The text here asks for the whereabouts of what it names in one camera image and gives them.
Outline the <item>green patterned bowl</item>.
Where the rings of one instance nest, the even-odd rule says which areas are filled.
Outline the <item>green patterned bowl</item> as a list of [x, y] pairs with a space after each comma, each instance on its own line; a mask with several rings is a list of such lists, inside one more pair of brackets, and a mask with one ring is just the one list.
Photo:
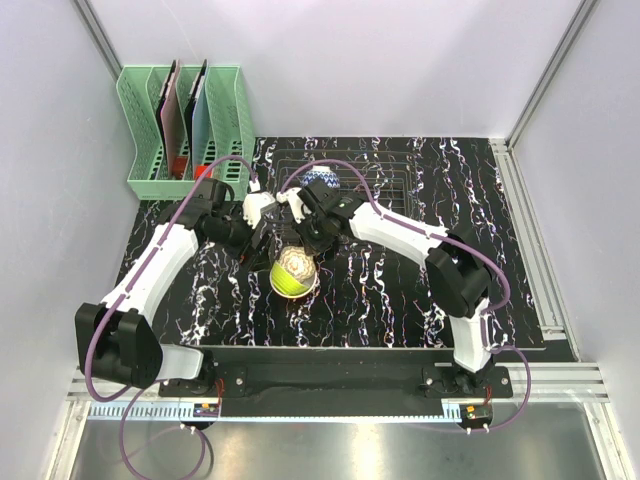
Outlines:
[[269, 273], [269, 281], [278, 295], [296, 299], [309, 294], [315, 288], [317, 273], [312, 272], [307, 278], [298, 280], [282, 264], [275, 262]]

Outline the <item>cream mandala pattern bowl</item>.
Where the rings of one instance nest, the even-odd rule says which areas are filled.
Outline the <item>cream mandala pattern bowl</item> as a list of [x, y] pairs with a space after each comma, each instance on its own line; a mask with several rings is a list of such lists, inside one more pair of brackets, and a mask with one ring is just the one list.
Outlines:
[[316, 273], [313, 257], [307, 255], [303, 247], [284, 247], [278, 258], [278, 263], [300, 283], [308, 281]]

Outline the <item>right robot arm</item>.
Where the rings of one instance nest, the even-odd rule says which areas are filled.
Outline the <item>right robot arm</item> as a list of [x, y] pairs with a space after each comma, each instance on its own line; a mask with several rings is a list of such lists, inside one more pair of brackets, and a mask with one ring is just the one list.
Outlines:
[[369, 193], [341, 193], [320, 178], [292, 191], [291, 210], [302, 245], [314, 254], [344, 237], [380, 245], [424, 269], [431, 301], [448, 317], [454, 341], [444, 391], [484, 394], [494, 365], [487, 316], [495, 274], [465, 231], [412, 220], [380, 206]]

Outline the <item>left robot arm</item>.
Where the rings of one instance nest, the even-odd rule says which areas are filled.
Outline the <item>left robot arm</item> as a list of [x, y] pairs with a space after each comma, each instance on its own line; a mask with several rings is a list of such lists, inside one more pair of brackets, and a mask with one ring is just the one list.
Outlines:
[[258, 183], [251, 188], [244, 200], [237, 201], [222, 181], [197, 182], [181, 203], [165, 210], [146, 249], [117, 286], [99, 303], [79, 307], [78, 357], [93, 399], [106, 399], [97, 392], [95, 379], [117, 383], [124, 391], [169, 380], [180, 380], [196, 396], [214, 388], [216, 372], [204, 352], [161, 344], [152, 325], [169, 287], [202, 245], [223, 246], [249, 267], [265, 261], [269, 237], [259, 230], [277, 201]]

